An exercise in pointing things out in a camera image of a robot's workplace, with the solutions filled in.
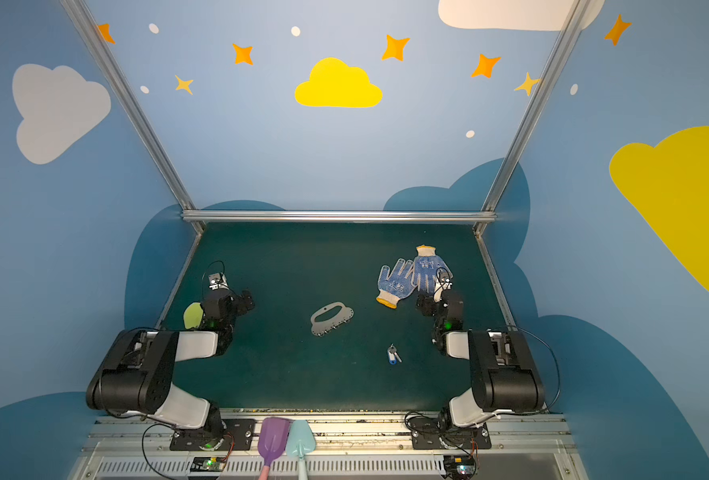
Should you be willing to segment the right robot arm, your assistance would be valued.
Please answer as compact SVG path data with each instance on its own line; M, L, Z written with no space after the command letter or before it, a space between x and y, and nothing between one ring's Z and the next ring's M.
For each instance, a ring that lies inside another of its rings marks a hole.
M448 442L453 434L476 432L500 415L532 415L546 410L545 389L529 346L518 329L463 327L463 300L453 290L418 295L416 307L433 320L432 344L446 357L468 362L470 386L451 398L420 436Z

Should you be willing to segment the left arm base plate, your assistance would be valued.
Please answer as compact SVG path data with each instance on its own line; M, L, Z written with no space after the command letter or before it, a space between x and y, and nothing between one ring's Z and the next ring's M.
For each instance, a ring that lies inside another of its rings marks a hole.
M170 451L248 451L252 448L254 432L256 432L256 420L226 418L222 419L222 426L214 431L204 428L176 431L170 441Z

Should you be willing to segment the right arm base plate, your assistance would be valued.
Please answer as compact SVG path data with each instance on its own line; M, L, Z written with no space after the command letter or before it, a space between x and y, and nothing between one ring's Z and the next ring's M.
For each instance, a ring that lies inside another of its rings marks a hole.
M480 428L448 427L442 431L436 420L414 416L405 422L410 432L414 450L488 450L491 448L489 432Z

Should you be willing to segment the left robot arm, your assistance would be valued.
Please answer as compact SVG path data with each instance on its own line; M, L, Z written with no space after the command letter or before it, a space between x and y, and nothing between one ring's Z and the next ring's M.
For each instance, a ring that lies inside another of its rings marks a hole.
M206 295L200 325L190 330L124 330L90 380L86 404L116 418L142 416L168 426L192 445L216 450L226 439L218 404L174 385L176 363L218 357L234 340L236 319L254 309L248 290Z

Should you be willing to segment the blue-capped keys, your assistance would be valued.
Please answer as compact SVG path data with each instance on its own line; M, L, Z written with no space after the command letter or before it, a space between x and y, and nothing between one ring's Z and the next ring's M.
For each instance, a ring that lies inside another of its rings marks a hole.
M397 352L397 349L393 344L391 344L387 348L387 357L388 357L388 362L390 365L396 365L396 364L402 362L402 360Z

